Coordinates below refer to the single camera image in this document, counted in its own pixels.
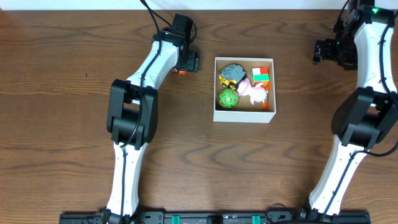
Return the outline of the grey yellow toy truck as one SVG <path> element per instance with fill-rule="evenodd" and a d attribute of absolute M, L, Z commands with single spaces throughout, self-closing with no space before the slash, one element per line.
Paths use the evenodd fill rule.
<path fill-rule="evenodd" d="M 239 84 L 247 77 L 243 67 L 238 64 L 227 65 L 219 73 L 219 79 L 223 88 L 237 90 Z"/>

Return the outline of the green number ball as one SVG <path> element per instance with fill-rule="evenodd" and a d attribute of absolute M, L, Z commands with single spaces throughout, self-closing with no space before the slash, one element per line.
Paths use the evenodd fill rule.
<path fill-rule="evenodd" d="M 234 108 L 239 101 L 239 95 L 236 90 L 227 88 L 220 91 L 218 95 L 218 103 L 221 107 L 226 109 Z"/>

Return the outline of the colourful puzzle cube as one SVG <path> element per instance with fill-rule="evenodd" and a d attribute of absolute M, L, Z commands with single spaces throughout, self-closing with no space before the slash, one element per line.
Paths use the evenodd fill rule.
<path fill-rule="evenodd" d="M 266 87 L 269 83 L 269 71 L 267 67 L 256 67 L 251 69 L 251 82 L 253 86 L 258 85 Z"/>

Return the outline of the pink duck toy with hat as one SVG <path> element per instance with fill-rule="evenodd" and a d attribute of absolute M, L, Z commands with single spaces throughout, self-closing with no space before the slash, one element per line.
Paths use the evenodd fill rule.
<path fill-rule="evenodd" d="M 255 103 L 262 103 L 263 108 L 268 107 L 268 91 L 262 86 L 262 83 L 252 86 L 249 78 L 245 78 L 239 83 L 236 91 L 239 96 L 249 96 L 249 100 L 252 105 Z"/>

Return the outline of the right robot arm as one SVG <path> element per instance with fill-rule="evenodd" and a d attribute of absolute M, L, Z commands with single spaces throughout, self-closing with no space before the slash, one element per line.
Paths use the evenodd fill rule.
<path fill-rule="evenodd" d="M 366 156 L 386 157 L 397 150 L 374 153 L 397 122 L 397 88 L 391 70 L 391 38 L 397 12 L 374 1 L 346 1 L 346 20 L 337 18 L 335 38 L 315 43 L 313 62 L 331 60 L 357 70 L 356 89 L 337 108 L 331 122 L 333 149 L 320 181 L 310 193 L 302 218 L 324 223 L 369 223 L 361 212 L 341 213 L 346 189 Z"/>

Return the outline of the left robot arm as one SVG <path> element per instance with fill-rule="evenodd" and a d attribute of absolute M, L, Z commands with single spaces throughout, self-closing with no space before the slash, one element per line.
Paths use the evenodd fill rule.
<path fill-rule="evenodd" d="M 103 223 L 136 221 L 142 158 L 157 129 L 158 89 L 169 72 L 197 72 L 198 53 L 189 48 L 193 40 L 190 31 L 159 31 L 138 70 L 111 85 L 107 130 L 114 143 L 115 167 Z"/>

